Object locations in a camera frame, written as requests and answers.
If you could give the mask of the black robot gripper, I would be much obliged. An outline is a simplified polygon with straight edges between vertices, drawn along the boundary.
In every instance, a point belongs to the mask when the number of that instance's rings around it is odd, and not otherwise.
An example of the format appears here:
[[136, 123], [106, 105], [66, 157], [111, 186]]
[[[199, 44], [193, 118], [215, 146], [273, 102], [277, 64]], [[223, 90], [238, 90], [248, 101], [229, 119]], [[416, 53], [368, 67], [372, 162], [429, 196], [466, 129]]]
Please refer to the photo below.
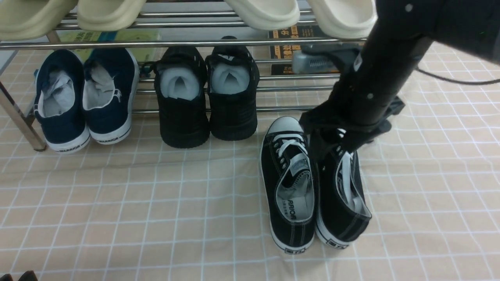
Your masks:
[[431, 44], [424, 36], [371, 35], [362, 47], [344, 43], [303, 48], [304, 55], [321, 56], [340, 72], [327, 101], [300, 118], [309, 160], [339, 162], [345, 151], [353, 153], [389, 132], [392, 125], [383, 120], [386, 110]]

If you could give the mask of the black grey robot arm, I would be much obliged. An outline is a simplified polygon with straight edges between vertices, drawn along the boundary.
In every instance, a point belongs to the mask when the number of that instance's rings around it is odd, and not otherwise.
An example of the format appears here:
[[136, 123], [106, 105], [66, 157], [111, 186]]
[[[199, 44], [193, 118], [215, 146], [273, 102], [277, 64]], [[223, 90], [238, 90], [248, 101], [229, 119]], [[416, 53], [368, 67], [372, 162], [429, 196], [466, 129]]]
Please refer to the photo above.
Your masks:
[[340, 71], [327, 101], [302, 114], [309, 157], [353, 153], [391, 130], [405, 107], [398, 92], [433, 42], [499, 64], [498, 0], [378, 0], [379, 15], [364, 46], [313, 46]]

